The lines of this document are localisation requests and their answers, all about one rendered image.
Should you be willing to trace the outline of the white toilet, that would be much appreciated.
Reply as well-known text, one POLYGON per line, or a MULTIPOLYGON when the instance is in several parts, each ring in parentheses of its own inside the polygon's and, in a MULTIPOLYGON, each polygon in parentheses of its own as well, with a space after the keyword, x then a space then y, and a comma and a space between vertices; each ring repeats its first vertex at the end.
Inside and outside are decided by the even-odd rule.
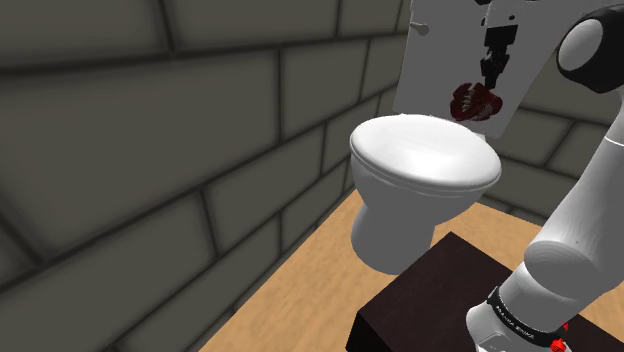
POLYGON ((430 247, 435 227, 500 178, 490 146, 567 29, 593 0, 412 0, 393 112, 361 123, 349 140, 363 204, 351 243, 369 267, 398 274, 430 247), (517 25, 505 52, 488 28, 517 25), (455 121, 453 92, 481 83, 503 101, 485 121, 455 121))

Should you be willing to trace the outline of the dark red lumpy object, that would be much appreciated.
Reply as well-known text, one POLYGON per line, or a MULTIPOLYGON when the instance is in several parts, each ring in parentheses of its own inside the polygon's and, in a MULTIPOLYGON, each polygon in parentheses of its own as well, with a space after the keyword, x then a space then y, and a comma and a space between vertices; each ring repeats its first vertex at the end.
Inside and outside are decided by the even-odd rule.
POLYGON ((502 99, 483 84, 465 83, 453 92, 450 114, 457 122, 485 121, 496 115, 502 105, 502 99))

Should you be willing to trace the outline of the dark robot stand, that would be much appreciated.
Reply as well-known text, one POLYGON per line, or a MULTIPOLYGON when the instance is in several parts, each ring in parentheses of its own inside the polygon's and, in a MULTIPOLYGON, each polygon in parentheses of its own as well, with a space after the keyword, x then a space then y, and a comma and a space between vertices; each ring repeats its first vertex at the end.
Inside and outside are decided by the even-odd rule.
POLYGON ((358 311, 347 352, 624 352, 578 314, 624 279, 613 244, 544 229, 509 270, 448 233, 358 311))

